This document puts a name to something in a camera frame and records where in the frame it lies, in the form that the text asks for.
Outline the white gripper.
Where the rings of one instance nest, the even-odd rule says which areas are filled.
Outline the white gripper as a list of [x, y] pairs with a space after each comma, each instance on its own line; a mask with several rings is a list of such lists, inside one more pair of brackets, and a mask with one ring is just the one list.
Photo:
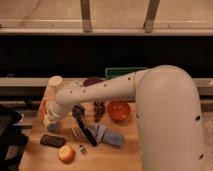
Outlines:
[[47, 107], [47, 113], [44, 116], [43, 124], [46, 128], [58, 123], [62, 120], [69, 112], [67, 107], [63, 107], [58, 103], [51, 103]]

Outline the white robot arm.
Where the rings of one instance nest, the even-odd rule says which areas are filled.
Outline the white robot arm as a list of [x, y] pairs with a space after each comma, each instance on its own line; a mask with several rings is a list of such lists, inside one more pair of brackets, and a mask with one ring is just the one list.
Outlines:
[[197, 86], [183, 69], [161, 65], [88, 87], [53, 84], [44, 125], [82, 102], [134, 100], [142, 171], [205, 171], [202, 112]]

